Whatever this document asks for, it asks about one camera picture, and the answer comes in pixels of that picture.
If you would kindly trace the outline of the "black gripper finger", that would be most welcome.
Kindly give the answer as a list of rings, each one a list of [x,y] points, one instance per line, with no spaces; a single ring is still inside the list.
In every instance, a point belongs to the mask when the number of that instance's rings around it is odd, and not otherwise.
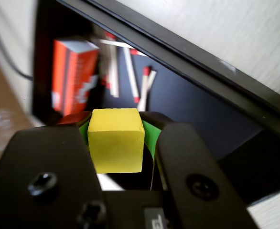
[[[0,229],[104,229],[107,210],[75,124],[18,131],[0,159]]]
[[[195,128],[158,112],[141,119],[160,130],[154,165],[172,229],[255,229],[257,224]]]

